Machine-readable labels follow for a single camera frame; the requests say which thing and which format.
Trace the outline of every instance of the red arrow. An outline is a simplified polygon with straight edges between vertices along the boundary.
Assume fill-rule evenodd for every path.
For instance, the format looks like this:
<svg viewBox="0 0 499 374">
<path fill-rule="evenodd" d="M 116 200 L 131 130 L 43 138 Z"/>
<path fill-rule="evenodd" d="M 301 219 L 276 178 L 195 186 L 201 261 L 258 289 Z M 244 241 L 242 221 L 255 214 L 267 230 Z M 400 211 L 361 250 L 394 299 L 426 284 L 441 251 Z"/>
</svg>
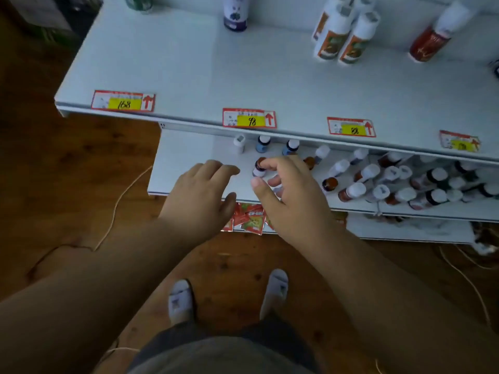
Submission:
<svg viewBox="0 0 499 374">
<path fill-rule="evenodd" d="M 367 128 L 367 131 L 368 131 L 368 135 L 371 135 L 371 128 L 372 128 L 373 125 L 371 125 L 371 123 L 369 123 L 369 121 L 367 121 L 366 123 L 366 128 Z"/>
<path fill-rule="evenodd" d="M 268 112 L 267 115 L 265 116 L 265 118 L 268 119 L 268 125 L 272 126 L 272 119 L 274 119 L 272 114 Z"/>
<path fill-rule="evenodd" d="M 149 102 L 154 101 L 154 98 L 152 98 L 151 96 L 146 96 L 144 97 L 143 101 L 146 101 L 146 109 L 148 109 Z"/>
</svg>

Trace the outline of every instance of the dark pants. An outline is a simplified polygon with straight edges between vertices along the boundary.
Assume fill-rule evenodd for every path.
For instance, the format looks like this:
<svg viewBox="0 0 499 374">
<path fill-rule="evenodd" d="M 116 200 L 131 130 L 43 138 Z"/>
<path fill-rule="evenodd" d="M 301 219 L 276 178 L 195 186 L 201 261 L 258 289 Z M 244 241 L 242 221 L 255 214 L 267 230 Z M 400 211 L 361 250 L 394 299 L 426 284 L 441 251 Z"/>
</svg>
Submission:
<svg viewBox="0 0 499 374">
<path fill-rule="evenodd" d="M 298 336 L 293 327 L 279 318 L 275 313 L 269 314 L 257 324 L 243 328 L 239 333 L 234 334 L 234 336 L 263 345 L 288 358 L 296 365 L 301 365 L 310 371 L 319 373 L 312 350 Z M 194 321 L 180 323 L 158 333 L 147 343 L 137 353 L 128 371 L 169 349 L 209 337 L 211 336 L 203 331 Z"/>
</svg>

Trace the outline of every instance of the wooden floor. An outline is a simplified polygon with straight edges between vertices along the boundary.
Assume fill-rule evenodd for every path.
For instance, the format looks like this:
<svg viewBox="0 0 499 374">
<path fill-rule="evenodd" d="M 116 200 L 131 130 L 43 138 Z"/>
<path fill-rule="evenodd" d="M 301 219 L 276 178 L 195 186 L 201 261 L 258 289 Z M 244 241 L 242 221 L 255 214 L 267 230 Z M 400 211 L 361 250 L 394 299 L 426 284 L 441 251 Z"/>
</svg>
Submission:
<svg viewBox="0 0 499 374">
<path fill-rule="evenodd" d="M 95 246 L 109 226 L 118 195 L 154 160 L 160 131 L 153 123 L 59 116 L 53 95 L 70 62 L 71 54 L 64 50 L 26 44 L 1 81 L 0 298 L 92 254 L 83 248 L 61 247 L 28 275 L 53 247 Z M 148 177 L 141 178 L 123 198 L 116 228 L 132 228 L 158 215 L 163 198 L 147 195 Z M 434 246 L 372 245 L 483 322 L 475 292 Z M 499 270 L 475 267 L 453 246 L 446 246 L 445 251 L 476 283 L 497 330 Z M 374 358 L 363 349 L 321 276 L 277 236 L 221 233 L 196 248 L 130 322 L 119 345 L 140 348 L 169 326 L 168 290 L 179 278 L 191 281 L 200 323 L 209 330 L 235 331 L 256 322 L 266 279 L 276 267 L 290 277 L 283 317 L 313 346 L 321 365 L 335 373 L 377 372 Z M 115 352 L 97 373 L 124 372 L 132 357 L 132 352 Z"/>
</svg>

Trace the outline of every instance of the slipper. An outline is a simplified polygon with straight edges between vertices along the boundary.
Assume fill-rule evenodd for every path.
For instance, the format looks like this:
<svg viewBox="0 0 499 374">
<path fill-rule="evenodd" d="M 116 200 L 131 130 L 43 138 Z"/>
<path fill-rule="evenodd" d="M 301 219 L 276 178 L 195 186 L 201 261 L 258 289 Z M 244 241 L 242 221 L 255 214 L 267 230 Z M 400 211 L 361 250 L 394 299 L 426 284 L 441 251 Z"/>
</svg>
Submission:
<svg viewBox="0 0 499 374">
<path fill-rule="evenodd" d="M 282 269 L 272 270 L 268 278 L 267 290 L 260 308 L 260 320 L 263 320 L 272 310 L 283 305 L 289 288 L 287 274 Z"/>
<path fill-rule="evenodd" d="M 175 282 L 168 296 L 168 315 L 172 325 L 194 319 L 193 296 L 189 282 Z"/>
</svg>

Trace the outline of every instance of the yellow sticker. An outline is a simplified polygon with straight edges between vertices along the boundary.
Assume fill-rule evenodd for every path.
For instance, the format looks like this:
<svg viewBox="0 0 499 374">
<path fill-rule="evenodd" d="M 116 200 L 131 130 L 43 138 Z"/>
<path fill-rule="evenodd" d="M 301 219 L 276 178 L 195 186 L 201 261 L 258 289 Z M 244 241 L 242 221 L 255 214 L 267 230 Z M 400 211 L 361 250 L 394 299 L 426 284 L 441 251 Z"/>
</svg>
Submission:
<svg viewBox="0 0 499 374">
<path fill-rule="evenodd" d="M 470 142 L 465 142 L 459 139 L 454 139 L 451 141 L 451 146 L 454 150 L 476 152 L 477 147 Z"/>
<path fill-rule="evenodd" d="M 341 133 L 342 135 L 367 136 L 366 128 L 362 125 L 341 125 Z"/>
<path fill-rule="evenodd" d="M 264 116 L 238 116 L 239 127 L 265 127 Z"/>
<path fill-rule="evenodd" d="M 115 110 L 140 110 L 142 106 L 142 98 L 129 99 L 129 98 L 110 98 L 108 109 Z"/>
</svg>

